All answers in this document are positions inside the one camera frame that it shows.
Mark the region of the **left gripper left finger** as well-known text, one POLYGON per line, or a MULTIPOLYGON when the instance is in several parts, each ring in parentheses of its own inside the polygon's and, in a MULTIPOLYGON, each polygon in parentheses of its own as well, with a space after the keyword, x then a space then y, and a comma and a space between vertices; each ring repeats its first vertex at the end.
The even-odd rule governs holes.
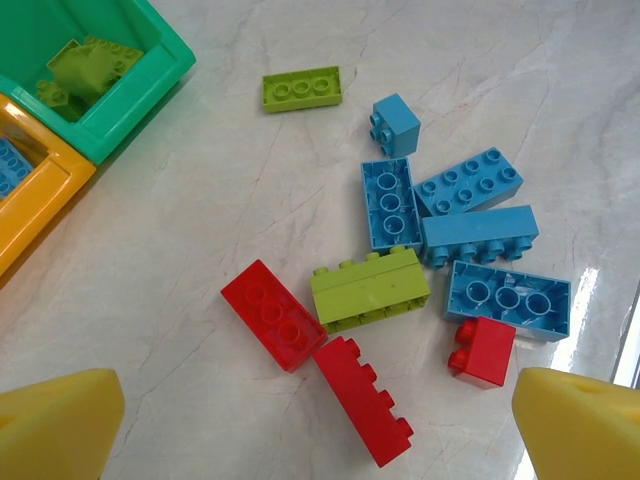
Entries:
POLYGON ((112 369, 0 393, 0 480, 100 480, 124 411, 112 369))

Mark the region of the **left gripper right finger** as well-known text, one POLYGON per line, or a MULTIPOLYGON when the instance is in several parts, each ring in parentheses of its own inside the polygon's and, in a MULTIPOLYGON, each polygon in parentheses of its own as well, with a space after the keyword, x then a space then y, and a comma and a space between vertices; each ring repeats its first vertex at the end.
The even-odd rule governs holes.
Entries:
POLYGON ((640 390, 525 368, 512 410, 538 480, 640 480, 640 390))

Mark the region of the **small red lego brick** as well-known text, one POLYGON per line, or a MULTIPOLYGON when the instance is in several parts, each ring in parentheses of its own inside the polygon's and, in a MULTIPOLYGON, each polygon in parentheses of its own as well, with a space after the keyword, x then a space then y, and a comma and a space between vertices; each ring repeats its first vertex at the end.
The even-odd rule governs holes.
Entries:
POLYGON ((486 317, 464 320, 455 333, 458 348, 447 361, 452 374, 479 388, 505 383, 516 329, 486 317))

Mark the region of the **green lego brick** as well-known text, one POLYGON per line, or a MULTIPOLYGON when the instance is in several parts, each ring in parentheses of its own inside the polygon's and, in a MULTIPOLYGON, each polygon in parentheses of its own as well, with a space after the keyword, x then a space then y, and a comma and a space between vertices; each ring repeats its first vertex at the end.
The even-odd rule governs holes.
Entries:
POLYGON ((262 106, 267 113, 338 105, 342 102, 338 66, 265 75, 262 106))
POLYGON ((115 62, 115 69, 118 71, 130 69, 144 56, 142 50, 95 36, 86 36, 84 44, 92 47, 104 47, 111 54, 115 62))
POLYGON ((345 260, 339 268, 317 268, 310 278, 319 323, 332 334, 417 310, 430 287, 415 251, 404 246, 362 262, 345 260))
POLYGON ((95 103, 117 81, 107 47, 69 42, 47 64, 57 84, 88 103, 95 103))
POLYGON ((41 102, 68 122, 77 122, 87 111, 81 98, 63 90, 55 81, 40 80, 36 89, 41 102))

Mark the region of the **small blue lego brick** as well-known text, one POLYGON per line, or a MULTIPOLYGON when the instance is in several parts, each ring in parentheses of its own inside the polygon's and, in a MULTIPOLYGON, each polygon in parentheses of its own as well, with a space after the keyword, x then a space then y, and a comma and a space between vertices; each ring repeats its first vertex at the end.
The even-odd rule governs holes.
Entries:
POLYGON ((398 158, 416 152, 421 122, 399 94, 375 102, 369 120, 370 136, 384 156, 398 158))

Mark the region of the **orange plastic bin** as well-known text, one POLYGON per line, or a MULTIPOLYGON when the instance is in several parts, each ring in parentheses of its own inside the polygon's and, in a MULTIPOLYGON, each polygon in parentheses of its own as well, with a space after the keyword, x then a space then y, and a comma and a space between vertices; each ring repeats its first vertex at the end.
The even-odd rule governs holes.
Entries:
POLYGON ((34 116, 0 93, 0 136, 33 171, 0 199, 0 277, 96 172, 96 167, 34 116))

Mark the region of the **green plastic bin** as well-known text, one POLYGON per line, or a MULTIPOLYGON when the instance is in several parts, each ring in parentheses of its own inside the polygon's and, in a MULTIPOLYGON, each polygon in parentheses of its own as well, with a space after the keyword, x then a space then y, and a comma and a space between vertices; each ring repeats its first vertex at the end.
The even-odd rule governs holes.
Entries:
POLYGON ((96 164, 125 139, 195 64, 193 51, 149 0, 0 0, 0 92, 96 164), (71 40, 88 36, 142 58, 87 113, 69 122, 36 84, 71 40))

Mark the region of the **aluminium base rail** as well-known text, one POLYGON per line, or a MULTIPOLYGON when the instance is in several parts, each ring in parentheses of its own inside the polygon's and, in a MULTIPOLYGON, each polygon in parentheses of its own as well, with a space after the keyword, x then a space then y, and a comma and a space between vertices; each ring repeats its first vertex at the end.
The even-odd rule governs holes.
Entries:
POLYGON ((640 390, 640 283, 627 315, 611 381, 640 390))

